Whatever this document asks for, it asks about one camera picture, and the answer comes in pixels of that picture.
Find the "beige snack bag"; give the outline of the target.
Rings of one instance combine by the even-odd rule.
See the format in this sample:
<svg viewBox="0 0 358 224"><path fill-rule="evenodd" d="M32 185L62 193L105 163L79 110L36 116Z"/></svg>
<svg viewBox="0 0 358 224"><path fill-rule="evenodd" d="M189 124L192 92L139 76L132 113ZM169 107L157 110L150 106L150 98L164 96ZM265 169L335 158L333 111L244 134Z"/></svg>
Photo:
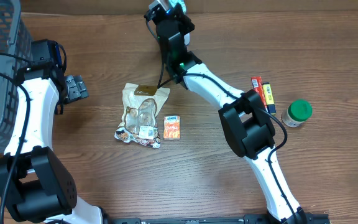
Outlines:
<svg viewBox="0 0 358 224"><path fill-rule="evenodd" d="M122 91L123 115L114 137L158 149L161 138L157 115L167 101L169 88L126 83Z"/></svg>

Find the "orange snack packet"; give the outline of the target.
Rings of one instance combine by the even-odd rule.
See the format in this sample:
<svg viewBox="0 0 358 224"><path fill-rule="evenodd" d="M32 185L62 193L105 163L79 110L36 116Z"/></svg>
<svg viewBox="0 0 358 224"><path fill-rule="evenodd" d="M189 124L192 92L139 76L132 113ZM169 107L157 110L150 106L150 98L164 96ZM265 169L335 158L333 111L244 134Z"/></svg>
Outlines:
<svg viewBox="0 0 358 224"><path fill-rule="evenodd" d="M179 140L181 138L180 117L178 115L164 117L163 138L165 140Z"/></svg>

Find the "red candy stick packet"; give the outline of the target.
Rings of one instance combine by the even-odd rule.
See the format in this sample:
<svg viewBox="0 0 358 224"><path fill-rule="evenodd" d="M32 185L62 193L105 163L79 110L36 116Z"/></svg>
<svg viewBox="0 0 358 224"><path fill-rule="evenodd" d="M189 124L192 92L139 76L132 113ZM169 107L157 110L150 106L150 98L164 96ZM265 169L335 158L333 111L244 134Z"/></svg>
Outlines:
<svg viewBox="0 0 358 224"><path fill-rule="evenodd" d="M261 77L252 77L251 82L252 82L252 87L253 87L254 91L256 91L259 94L259 96L262 100L262 103L264 104L265 111L268 111L267 104L265 101L264 91L262 88L262 78Z"/></svg>

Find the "yellow marker pen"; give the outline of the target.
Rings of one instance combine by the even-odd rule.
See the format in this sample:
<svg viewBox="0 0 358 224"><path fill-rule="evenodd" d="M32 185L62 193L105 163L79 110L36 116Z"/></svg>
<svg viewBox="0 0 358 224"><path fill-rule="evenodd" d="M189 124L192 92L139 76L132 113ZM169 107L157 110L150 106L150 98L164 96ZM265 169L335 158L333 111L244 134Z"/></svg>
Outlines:
<svg viewBox="0 0 358 224"><path fill-rule="evenodd" d="M272 88L271 88L270 83L269 82L263 83L262 88L263 88L263 91L264 91L267 111L272 115L276 115L277 110L276 110L276 107L275 107L275 102L274 102Z"/></svg>

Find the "green lid jar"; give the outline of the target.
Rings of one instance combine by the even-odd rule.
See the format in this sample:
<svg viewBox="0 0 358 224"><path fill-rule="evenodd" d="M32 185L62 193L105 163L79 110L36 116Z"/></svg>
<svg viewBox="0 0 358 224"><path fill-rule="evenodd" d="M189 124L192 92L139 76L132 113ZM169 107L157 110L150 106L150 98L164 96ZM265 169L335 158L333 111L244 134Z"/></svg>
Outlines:
<svg viewBox="0 0 358 224"><path fill-rule="evenodd" d="M312 105L306 100L298 99L283 112L282 121L288 127L295 128L311 118L312 114Z"/></svg>

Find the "teal tissue packet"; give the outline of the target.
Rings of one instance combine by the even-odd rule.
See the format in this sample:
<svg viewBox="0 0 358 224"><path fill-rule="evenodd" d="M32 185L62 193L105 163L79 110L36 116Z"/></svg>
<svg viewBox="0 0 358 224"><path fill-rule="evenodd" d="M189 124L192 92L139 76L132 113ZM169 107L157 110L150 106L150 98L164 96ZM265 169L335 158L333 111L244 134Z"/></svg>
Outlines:
<svg viewBox="0 0 358 224"><path fill-rule="evenodd" d="M181 7L182 11L186 14L186 4L184 0L168 0L170 6L174 8L177 4Z"/></svg>

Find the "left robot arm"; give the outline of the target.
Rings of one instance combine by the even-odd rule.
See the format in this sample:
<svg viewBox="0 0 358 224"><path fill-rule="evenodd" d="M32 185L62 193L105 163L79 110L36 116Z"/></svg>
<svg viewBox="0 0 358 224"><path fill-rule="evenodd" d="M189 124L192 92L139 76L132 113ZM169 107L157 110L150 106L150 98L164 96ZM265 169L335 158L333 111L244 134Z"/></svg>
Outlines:
<svg viewBox="0 0 358 224"><path fill-rule="evenodd" d="M31 44L32 59L9 82L17 87L14 129L0 158L0 223L8 211L17 222L109 223L90 205L52 147L53 117L64 106L87 98L81 76L65 75L67 55L54 40Z"/></svg>

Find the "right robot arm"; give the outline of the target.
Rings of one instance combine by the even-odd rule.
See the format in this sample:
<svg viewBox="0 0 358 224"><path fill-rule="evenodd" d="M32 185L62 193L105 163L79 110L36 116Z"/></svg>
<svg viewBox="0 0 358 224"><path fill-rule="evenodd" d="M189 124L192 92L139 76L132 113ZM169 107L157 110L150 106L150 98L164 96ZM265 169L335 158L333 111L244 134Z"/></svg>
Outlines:
<svg viewBox="0 0 358 224"><path fill-rule="evenodd" d="M162 70L168 72L170 80L217 107L229 147L249 163L264 193L269 222L306 223L306 213L278 163L277 150L284 146L273 139L273 123L278 119L266 111L260 95L228 85L187 49L195 26L183 1L154 1L144 17L156 26L152 35L160 47Z"/></svg>

